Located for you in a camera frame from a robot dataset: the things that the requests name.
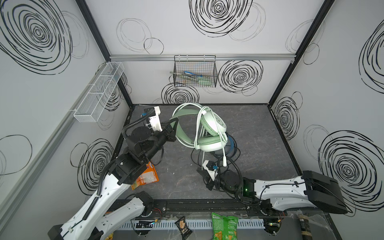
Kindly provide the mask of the mint green headphones with cable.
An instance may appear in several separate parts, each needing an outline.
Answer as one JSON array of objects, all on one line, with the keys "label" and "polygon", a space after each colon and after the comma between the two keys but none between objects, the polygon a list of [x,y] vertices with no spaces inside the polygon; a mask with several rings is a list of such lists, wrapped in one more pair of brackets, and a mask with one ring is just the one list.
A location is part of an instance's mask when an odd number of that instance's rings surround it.
[{"label": "mint green headphones with cable", "polygon": [[227,125],[218,114],[208,106],[184,103],[176,107],[171,119],[185,116],[195,116],[197,119],[193,139],[178,124],[176,138],[183,146],[203,152],[222,150],[225,155],[225,145],[228,142]]}]

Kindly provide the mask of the black headphones with cable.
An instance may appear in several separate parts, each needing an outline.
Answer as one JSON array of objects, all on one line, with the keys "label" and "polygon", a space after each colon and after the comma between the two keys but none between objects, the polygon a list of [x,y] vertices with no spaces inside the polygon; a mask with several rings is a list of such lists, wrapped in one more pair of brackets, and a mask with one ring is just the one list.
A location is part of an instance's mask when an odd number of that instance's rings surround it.
[{"label": "black headphones with cable", "polygon": [[[241,155],[241,150],[238,146],[236,139],[229,133],[226,134],[228,137],[228,142],[225,145],[225,155],[227,158],[231,158],[233,162],[236,162]],[[203,163],[205,160],[203,155],[204,154],[201,150],[191,151],[190,159],[194,165],[198,166],[198,170],[204,170]],[[214,157],[216,160],[219,160],[224,154],[221,151],[217,150],[210,152],[209,155]]]}]

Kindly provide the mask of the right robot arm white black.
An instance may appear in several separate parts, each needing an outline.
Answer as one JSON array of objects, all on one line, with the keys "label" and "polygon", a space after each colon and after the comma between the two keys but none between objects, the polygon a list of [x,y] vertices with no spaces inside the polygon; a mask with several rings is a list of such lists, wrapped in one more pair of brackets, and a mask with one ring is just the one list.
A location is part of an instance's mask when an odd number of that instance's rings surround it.
[{"label": "right robot arm white black", "polygon": [[210,191],[216,188],[264,215],[296,208],[318,208],[339,215],[349,211],[338,181],[313,171],[276,181],[241,178],[231,170],[220,173],[218,167],[197,168],[197,172]]}]

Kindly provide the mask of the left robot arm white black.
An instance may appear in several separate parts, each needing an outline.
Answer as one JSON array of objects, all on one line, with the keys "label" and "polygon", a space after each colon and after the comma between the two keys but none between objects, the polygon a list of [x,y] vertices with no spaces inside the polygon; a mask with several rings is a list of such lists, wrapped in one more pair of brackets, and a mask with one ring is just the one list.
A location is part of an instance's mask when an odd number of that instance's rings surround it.
[{"label": "left robot arm white black", "polygon": [[126,151],[110,161],[103,169],[96,192],[80,210],[63,225],[53,226],[48,236],[51,240],[104,240],[124,223],[136,217],[148,216],[154,200],[140,192],[122,207],[108,213],[109,208],[144,173],[147,164],[166,142],[175,142],[178,118],[171,119],[164,127],[139,127],[127,135],[127,130],[144,121],[144,116],[123,128],[128,144]]}]

